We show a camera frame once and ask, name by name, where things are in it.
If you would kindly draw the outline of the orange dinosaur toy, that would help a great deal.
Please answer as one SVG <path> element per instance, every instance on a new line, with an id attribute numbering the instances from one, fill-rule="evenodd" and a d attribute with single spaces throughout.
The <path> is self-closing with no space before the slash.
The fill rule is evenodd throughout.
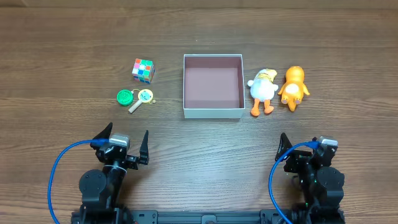
<path id="1" fill-rule="evenodd" d="M 278 92 L 281 96 L 281 103 L 294 112 L 296 106 L 301 104 L 304 95 L 310 95 L 307 86 L 304 84 L 305 73 L 302 67 L 292 66 L 285 74 L 285 83 Z"/>

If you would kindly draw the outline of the white plush duck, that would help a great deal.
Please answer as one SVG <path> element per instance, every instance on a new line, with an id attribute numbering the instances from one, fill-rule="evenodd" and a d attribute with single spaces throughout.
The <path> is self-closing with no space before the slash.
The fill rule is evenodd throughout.
<path id="1" fill-rule="evenodd" d="M 274 107 L 271 105 L 275 92 L 278 90 L 278 85 L 274 84 L 274 78 L 277 72 L 273 69 L 260 70 L 253 80 L 248 81 L 250 87 L 250 95 L 254 99 L 254 104 L 251 109 L 252 116 L 259 116 L 259 104 L 264 103 L 264 113 L 270 114 L 273 112 Z"/>

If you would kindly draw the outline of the green round lid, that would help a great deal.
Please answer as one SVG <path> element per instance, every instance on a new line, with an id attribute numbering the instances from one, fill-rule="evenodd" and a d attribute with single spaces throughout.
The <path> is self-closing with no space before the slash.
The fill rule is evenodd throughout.
<path id="1" fill-rule="evenodd" d="M 134 101 L 134 94 L 131 90 L 120 90 L 116 100 L 122 106 L 129 106 Z"/>

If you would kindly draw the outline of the yellow wooden rattle toy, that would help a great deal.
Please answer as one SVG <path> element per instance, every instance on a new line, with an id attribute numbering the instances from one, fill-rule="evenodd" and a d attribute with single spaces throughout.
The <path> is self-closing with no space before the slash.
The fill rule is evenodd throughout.
<path id="1" fill-rule="evenodd" d="M 153 104 L 155 103 L 154 94 L 149 89 L 139 90 L 138 100 L 128 109 L 129 113 L 132 114 L 135 110 L 140 107 L 141 104 Z"/>

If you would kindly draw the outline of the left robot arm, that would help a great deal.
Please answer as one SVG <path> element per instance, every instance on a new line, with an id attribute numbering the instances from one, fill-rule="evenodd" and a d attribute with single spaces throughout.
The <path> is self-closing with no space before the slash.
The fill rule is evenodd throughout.
<path id="1" fill-rule="evenodd" d="M 109 123 L 93 138 L 90 147 L 104 164 L 101 170 L 92 169 L 84 173 L 79 181 L 82 205 L 73 212 L 72 224 L 131 224 L 134 219 L 130 209 L 119 203 L 119 193 L 128 169 L 138 169 L 149 163 L 149 132 L 143 137 L 138 156 L 127 152 L 130 138 L 123 134 L 112 134 Z"/>

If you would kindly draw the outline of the colourful puzzle cube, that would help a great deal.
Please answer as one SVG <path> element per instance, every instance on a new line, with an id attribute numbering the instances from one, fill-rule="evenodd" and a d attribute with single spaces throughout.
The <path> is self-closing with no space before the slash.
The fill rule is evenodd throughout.
<path id="1" fill-rule="evenodd" d="M 135 59 L 132 75 L 135 81 L 151 84 L 155 75 L 155 65 L 153 61 L 139 58 Z"/>

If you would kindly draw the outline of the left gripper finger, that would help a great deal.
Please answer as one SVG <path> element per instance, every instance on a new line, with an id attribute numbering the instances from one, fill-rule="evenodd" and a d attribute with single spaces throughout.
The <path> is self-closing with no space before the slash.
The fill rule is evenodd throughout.
<path id="1" fill-rule="evenodd" d="M 93 138 L 91 143 L 92 148 L 100 148 L 104 143 L 109 141 L 109 137 L 113 128 L 113 123 L 110 122 L 99 134 Z"/>
<path id="2" fill-rule="evenodd" d="M 139 152 L 140 152 L 139 163 L 140 164 L 148 164 L 149 163 L 148 140 L 149 140 L 149 131 L 147 130 L 144 135 L 144 138 L 142 140 L 140 150 L 139 150 Z"/>

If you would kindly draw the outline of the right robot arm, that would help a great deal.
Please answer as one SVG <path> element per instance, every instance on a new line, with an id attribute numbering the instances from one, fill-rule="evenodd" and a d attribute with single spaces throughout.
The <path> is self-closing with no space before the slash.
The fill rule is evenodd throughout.
<path id="1" fill-rule="evenodd" d="M 340 210 L 344 197 L 345 175 L 331 166 L 338 141 L 321 136 L 292 145 L 287 135 L 280 135 L 275 164 L 269 174 L 270 199 L 284 223 L 344 223 Z M 274 172 L 282 161 L 284 171 L 297 175 L 304 203 L 295 204 L 289 212 L 278 206 L 272 191 Z"/>

